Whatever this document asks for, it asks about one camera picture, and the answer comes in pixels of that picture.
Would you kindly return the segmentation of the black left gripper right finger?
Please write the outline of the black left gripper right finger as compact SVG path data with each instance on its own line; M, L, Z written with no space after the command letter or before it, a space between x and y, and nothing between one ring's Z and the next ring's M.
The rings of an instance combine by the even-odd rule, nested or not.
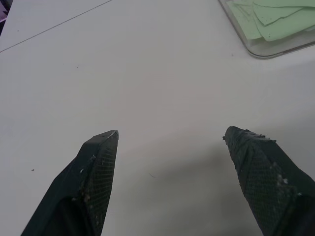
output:
M313 236L314 180L264 135L230 126L223 140L262 234Z

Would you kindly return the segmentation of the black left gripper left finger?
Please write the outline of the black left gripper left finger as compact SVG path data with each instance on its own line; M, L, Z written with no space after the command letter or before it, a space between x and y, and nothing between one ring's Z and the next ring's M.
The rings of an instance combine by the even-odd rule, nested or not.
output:
M77 156L55 177L22 235L101 235L118 140L118 131L111 130L84 142Z

